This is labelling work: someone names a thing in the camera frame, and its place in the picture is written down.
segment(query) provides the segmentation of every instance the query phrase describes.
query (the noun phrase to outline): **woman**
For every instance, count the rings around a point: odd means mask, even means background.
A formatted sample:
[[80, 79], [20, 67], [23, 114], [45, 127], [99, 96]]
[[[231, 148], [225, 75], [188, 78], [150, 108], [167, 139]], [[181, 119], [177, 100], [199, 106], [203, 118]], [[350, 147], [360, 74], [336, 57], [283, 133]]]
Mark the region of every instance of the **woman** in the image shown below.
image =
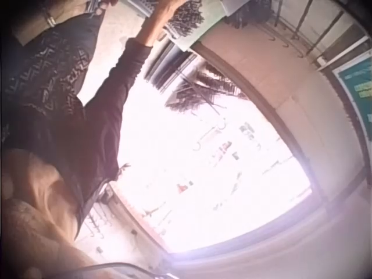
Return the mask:
[[95, 16], [74, 17], [44, 31], [25, 46], [24, 58], [6, 69], [1, 246], [2, 260], [18, 275], [47, 277], [94, 264], [73, 246], [74, 239], [100, 189], [119, 170], [127, 94], [162, 28], [184, 2], [159, 1], [85, 107], [76, 95], [106, 4]]

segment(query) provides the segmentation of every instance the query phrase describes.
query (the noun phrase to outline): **hand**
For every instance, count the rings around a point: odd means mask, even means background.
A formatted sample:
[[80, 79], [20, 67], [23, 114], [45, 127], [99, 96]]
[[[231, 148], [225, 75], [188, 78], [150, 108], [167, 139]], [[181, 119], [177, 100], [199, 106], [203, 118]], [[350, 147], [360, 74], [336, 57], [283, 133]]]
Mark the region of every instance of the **hand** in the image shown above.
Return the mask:
[[115, 6], [119, 0], [102, 0], [98, 4], [98, 9], [95, 11], [96, 15], [101, 15], [104, 10], [106, 10], [109, 5]]

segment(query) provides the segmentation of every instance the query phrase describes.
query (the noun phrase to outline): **metal rail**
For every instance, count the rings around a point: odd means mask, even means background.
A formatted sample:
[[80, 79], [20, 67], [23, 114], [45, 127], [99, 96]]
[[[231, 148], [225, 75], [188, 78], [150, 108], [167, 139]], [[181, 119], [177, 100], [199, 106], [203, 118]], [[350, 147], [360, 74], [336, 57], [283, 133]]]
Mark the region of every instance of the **metal rail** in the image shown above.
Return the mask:
[[323, 40], [323, 38], [328, 34], [328, 32], [331, 31], [333, 26], [338, 22], [338, 20], [341, 18], [343, 14], [344, 12], [342, 10], [336, 15], [336, 17], [331, 21], [330, 25], [323, 31], [323, 33], [319, 36], [316, 42], [309, 48], [309, 50], [306, 52], [306, 55], [309, 55], [311, 51], [315, 49], [315, 47], [319, 44], [321, 40]]

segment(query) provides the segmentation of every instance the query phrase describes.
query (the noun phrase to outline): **poster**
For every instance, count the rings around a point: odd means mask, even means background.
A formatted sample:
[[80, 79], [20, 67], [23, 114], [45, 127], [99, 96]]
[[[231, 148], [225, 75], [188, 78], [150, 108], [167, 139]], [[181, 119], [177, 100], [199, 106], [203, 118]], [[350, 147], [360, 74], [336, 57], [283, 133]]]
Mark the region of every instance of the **poster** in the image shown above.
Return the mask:
[[334, 70], [357, 112], [367, 142], [372, 143], [371, 50]]

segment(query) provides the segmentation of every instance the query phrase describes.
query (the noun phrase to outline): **chest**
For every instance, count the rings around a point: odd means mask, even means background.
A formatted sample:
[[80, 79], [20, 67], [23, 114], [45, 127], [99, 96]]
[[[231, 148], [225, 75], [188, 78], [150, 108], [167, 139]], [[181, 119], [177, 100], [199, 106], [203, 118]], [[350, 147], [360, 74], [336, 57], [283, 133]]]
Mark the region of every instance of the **chest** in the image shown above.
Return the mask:
[[74, 240], [77, 204], [55, 167], [30, 152], [10, 149], [2, 154], [1, 169], [1, 199], [28, 203], [67, 240]]

